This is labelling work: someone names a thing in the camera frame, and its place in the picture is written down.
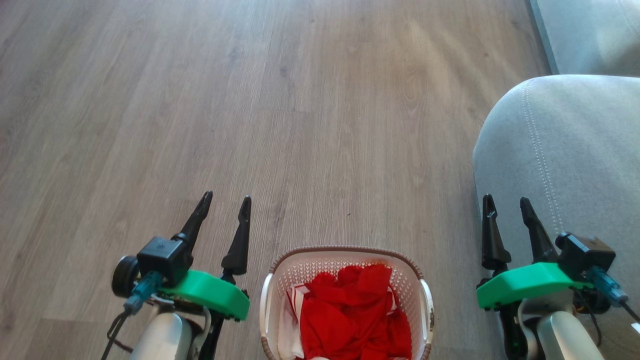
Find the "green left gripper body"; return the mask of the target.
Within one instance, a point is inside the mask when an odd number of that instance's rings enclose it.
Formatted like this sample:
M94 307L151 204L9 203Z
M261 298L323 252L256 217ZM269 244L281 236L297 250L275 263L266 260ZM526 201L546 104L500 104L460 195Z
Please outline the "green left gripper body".
M190 269L178 285L161 287L160 296L174 301L179 312L205 317L203 329L191 342L190 360L213 360L225 322L243 322L249 316L249 296L228 273L219 278Z

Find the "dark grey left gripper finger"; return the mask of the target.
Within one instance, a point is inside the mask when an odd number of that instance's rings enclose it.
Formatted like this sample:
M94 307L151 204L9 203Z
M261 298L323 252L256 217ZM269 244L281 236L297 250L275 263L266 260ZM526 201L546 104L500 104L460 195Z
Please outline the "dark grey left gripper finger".
M185 244L187 252L192 252L194 250L202 223L210 212L212 199L213 192L206 191L199 200L198 205L195 207L192 214L190 214L186 223L183 225L182 229L171 238L172 240L180 240Z
M250 220L252 198L246 195L238 211L238 227L231 246L222 259L222 277L242 276L247 273L249 265Z

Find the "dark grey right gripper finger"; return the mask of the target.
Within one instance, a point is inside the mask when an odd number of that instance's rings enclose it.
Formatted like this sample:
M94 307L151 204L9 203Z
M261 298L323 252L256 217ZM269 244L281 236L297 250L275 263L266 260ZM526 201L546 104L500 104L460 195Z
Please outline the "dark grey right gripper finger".
M533 264L555 264L558 260L558 253L547 234L546 228L544 228L531 205L530 199L526 197L519 199L519 208L521 210L522 221L528 230Z
M481 265L500 274L507 271L512 257L504 247L498 228L498 211L491 194L482 198Z

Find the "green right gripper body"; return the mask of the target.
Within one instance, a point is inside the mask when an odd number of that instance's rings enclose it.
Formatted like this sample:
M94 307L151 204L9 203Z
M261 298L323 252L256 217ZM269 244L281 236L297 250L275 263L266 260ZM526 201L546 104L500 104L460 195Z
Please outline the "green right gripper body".
M497 312L508 360L592 360L594 340L576 316L574 281L555 263L538 262L484 278L478 306Z

